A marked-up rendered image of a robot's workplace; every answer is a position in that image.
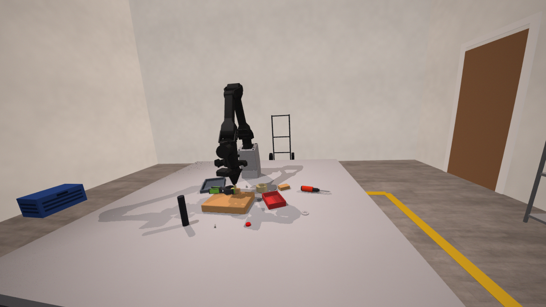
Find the red-handled screwdriver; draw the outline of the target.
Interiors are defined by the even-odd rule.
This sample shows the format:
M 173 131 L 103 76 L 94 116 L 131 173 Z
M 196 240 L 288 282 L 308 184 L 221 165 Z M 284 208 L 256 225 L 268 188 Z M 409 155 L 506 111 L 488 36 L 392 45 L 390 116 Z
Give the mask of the red-handled screwdriver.
M 310 186 L 302 186 L 302 187 L 301 187 L 301 190 L 302 190 L 302 191 L 308 191 L 308 192 L 313 192 L 313 191 L 315 191 L 315 192 L 318 192 L 318 191 L 326 191 L 326 190 L 320 190 L 320 189 L 318 189 L 318 188 L 310 187 Z M 326 191 L 326 192 L 328 192 L 328 191 Z

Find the beige ring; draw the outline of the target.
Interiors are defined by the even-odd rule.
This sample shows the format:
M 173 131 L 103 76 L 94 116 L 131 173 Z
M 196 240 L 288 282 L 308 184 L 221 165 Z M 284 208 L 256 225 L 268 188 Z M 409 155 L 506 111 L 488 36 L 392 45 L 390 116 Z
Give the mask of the beige ring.
M 257 192 L 263 193 L 267 191 L 267 184 L 266 183 L 258 183 L 257 184 Z

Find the black cylinder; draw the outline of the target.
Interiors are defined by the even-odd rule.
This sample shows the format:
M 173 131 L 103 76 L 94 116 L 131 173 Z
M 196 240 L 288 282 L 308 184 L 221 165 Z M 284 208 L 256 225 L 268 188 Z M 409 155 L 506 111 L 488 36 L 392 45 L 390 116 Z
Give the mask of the black cylinder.
M 177 197 L 177 200 L 178 200 L 178 203 L 179 203 L 180 216 L 181 216 L 181 221 L 183 223 L 183 226 L 188 226 L 189 225 L 189 217 L 188 217 L 187 210 L 186 210 L 185 196 L 184 195 L 179 195 Z

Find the light wooden board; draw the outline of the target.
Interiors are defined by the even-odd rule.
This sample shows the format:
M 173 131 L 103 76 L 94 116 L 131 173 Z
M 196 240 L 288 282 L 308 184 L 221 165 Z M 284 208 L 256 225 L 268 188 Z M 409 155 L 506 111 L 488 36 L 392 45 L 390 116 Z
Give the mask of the light wooden board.
M 213 194 L 201 205 L 201 208 L 204 212 L 245 214 L 254 198 L 254 192 L 240 192 L 230 195 Z

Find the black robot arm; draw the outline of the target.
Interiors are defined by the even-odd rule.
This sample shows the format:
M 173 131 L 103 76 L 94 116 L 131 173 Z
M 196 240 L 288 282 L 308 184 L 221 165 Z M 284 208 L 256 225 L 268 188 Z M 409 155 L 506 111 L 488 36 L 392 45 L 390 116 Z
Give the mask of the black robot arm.
M 226 91 L 227 90 L 227 91 Z M 237 154 L 237 140 L 241 139 L 244 147 L 242 149 L 253 148 L 252 139 L 254 135 L 250 126 L 246 123 L 244 110 L 241 102 L 243 95 L 243 86 L 240 83 L 228 84 L 224 88 L 224 122 L 221 124 L 220 137 L 218 142 L 220 146 L 216 149 L 216 154 L 220 159 L 214 160 L 215 166 L 227 166 L 226 158 Z M 235 113 L 238 121 L 238 129 L 235 124 Z

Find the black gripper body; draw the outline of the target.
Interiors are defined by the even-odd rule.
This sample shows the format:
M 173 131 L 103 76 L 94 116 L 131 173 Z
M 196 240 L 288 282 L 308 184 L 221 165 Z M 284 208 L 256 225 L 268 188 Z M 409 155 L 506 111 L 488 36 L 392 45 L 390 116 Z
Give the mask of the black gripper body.
M 226 162 L 227 162 L 227 168 L 220 168 L 216 171 L 216 176 L 217 177 L 229 177 L 230 175 L 232 175 L 235 170 L 239 170 L 241 165 L 243 165 L 244 167 L 247 166 L 247 161 L 246 160 L 238 160 L 238 157 L 240 155 L 238 155 L 237 153 L 234 154 L 234 155 L 230 155 L 226 158 Z

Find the red open tray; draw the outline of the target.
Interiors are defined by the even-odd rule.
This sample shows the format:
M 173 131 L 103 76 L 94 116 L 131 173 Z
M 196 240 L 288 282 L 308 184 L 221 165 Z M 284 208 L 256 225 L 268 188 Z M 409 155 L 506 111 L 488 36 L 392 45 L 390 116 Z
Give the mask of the red open tray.
M 286 206 L 284 198 L 278 191 L 264 193 L 262 194 L 262 199 L 269 210 Z

